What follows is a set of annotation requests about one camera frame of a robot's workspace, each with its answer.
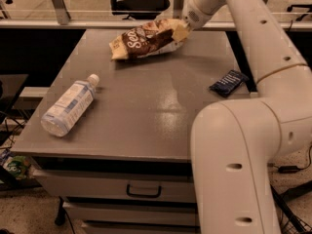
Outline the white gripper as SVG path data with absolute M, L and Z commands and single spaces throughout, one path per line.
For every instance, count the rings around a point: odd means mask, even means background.
M 181 42 L 186 39 L 190 33 L 190 29 L 198 29 L 203 27 L 213 16 L 214 7 L 207 1 L 188 0 L 182 10 L 182 18 L 188 24 L 179 24 L 172 35 L 175 42 Z

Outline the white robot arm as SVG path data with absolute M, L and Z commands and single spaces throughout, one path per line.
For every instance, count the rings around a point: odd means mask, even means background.
M 190 28 L 226 5 L 257 96 L 212 103 L 196 116 L 190 153 L 201 234 L 281 234 L 267 164 L 312 141 L 312 71 L 263 0 L 189 0 Z

